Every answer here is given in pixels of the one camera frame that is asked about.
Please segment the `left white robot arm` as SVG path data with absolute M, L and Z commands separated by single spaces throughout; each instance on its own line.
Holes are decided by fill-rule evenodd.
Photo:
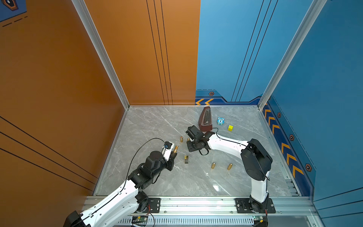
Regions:
M 146 161 L 132 171 L 124 183 L 93 207 L 72 212 L 65 227 L 112 227 L 122 218 L 146 208 L 148 196 L 143 192 L 161 171 L 172 171 L 177 153 L 170 149 L 164 154 L 153 151 Z

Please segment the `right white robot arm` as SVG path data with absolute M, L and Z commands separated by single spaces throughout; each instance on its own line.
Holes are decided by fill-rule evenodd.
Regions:
M 258 140 L 238 141 L 212 131 L 203 133 L 195 126 L 189 127 L 186 134 L 190 137 L 187 142 L 189 152 L 219 150 L 242 160 L 245 171 L 251 178 L 251 209 L 255 213 L 267 211 L 268 180 L 273 159 Z

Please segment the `dark red metronome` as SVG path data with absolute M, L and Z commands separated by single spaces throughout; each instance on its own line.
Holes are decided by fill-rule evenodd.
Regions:
M 209 106 L 204 107 L 204 109 L 199 117 L 199 129 L 202 132 L 211 131 L 213 129 L 211 108 Z

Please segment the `blue owl toy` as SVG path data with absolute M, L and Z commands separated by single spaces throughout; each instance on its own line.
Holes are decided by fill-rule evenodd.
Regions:
M 218 125 L 223 125 L 224 122 L 225 122 L 225 119 L 224 118 L 218 117 L 218 119 L 217 119 L 217 124 Z

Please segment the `left green circuit board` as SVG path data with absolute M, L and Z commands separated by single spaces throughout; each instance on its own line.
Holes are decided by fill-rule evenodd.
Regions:
M 132 216 L 132 225 L 146 225 L 148 223 L 148 216 Z

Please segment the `green circuit board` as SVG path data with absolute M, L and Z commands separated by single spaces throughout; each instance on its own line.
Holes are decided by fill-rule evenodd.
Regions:
M 148 216 L 132 216 L 132 225 L 146 225 L 148 223 Z
M 254 220 L 252 227 L 268 227 L 268 217 L 259 216 Z

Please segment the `right green circuit board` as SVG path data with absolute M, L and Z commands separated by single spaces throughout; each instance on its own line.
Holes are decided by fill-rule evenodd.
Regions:
M 259 216 L 254 220 L 252 227 L 268 227 L 268 217 Z

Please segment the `left black mount plate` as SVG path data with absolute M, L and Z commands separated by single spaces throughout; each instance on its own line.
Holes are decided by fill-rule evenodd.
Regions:
M 160 204 L 161 198 L 157 197 L 149 197 L 147 201 L 147 205 L 150 207 L 150 213 L 159 213 L 160 212 Z

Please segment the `black mount plate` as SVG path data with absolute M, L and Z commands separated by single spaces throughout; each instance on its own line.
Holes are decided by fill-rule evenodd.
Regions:
M 150 207 L 150 213 L 159 213 L 160 212 L 160 204 L 161 198 L 157 197 L 149 197 L 147 201 L 147 205 Z
M 271 198 L 267 198 L 265 202 L 259 203 L 250 198 L 236 198 L 235 205 L 237 213 L 258 213 L 258 214 L 275 214 L 276 209 Z

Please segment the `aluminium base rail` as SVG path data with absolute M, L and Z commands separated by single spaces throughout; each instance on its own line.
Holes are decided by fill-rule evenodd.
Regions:
M 83 211 L 93 207 L 105 197 L 90 196 Z M 150 207 L 122 218 L 115 226 L 131 225 L 132 216 L 148 216 L 147 227 L 161 225 L 208 225 L 208 226 L 252 226 L 259 216 L 268 217 L 268 226 L 276 224 L 276 219 L 307 220 L 309 227 L 322 227 L 323 223 L 307 197 L 272 197 L 275 214 L 237 213 L 234 196 L 159 196 L 160 212 L 150 213 Z

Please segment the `right black mount plate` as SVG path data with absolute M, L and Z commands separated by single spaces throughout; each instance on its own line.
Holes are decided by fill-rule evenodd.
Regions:
M 265 202 L 259 203 L 250 198 L 236 198 L 235 205 L 237 213 L 258 213 L 258 214 L 275 214 L 276 209 L 271 198 L 267 198 Z

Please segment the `left aluminium corner post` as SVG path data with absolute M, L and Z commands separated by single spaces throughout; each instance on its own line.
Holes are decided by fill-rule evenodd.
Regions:
M 87 5 L 85 1 L 80 0 L 72 0 L 72 3 L 77 11 L 77 14 L 79 18 L 81 19 L 81 22 L 86 29 L 86 32 L 98 54 L 98 57 L 104 67 L 104 69 L 107 72 L 107 75 L 126 111 L 129 110 L 130 104 L 126 97 L 126 94 L 124 92 L 124 89 L 120 83 L 120 80 L 117 76 L 117 73 L 114 69 L 114 66 L 110 60 L 110 57 L 107 53 L 107 50 L 103 44 L 103 41 L 97 31 L 97 28 L 94 24 L 94 21 L 91 17 L 91 14 L 87 8 Z

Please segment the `aluminium corner post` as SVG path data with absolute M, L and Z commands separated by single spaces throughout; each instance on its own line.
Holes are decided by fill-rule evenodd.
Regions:
M 86 29 L 86 32 L 98 54 L 98 57 L 104 67 L 104 69 L 107 72 L 107 75 L 126 111 L 129 110 L 130 104 L 126 97 L 126 94 L 124 92 L 124 89 L 120 83 L 120 80 L 117 76 L 117 73 L 114 69 L 114 66 L 110 60 L 110 57 L 107 53 L 107 50 L 103 44 L 103 41 L 97 31 L 97 28 L 94 24 L 94 21 L 91 17 L 91 14 L 87 8 L 87 5 L 85 1 L 80 0 L 72 0 L 72 3 L 77 11 L 77 14 L 79 18 L 81 19 L 81 22 Z
M 294 56 L 298 52 L 300 46 L 314 25 L 316 19 L 321 13 L 322 9 L 326 4 L 326 0 L 313 0 L 309 9 L 307 10 L 304 18 L 302 19 L 292 41 L 290 42 L 283 58 L 281 59 L 277 69 L 275 70 L 271 80 L 269 81 L 259 103 L 258 109 L 260 111 L 263 110 L 264 106 L 267 104 L 267 101 L 271 97 L 272 93 L 276 89 L 278 83 L 282 79 L 285 71 L 293 60 Z

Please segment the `right aluminium corner post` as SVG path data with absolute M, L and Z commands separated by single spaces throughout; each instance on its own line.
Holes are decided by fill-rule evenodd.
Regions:
M 307 10 L 304 18 L 302 19 L 292 41 L 290 42 L 283 58 L 281 59 L 277 69 L 275 70 L 271 80 L 269 81 L 259 103 L 258 109 L 260 111 L 263 110 L 264 106 L 267 104 L 267 101 L 271 97 L 272 93 L 276 89 L 278 83 L 282 79 L 285 71 L 293 60 L 294 56 L 298 52 L 300 46 L 314 25 L 316 19 L 321 13 L 322 9 L 326 4 L 326 0 L 313 0 L 309 9 Z

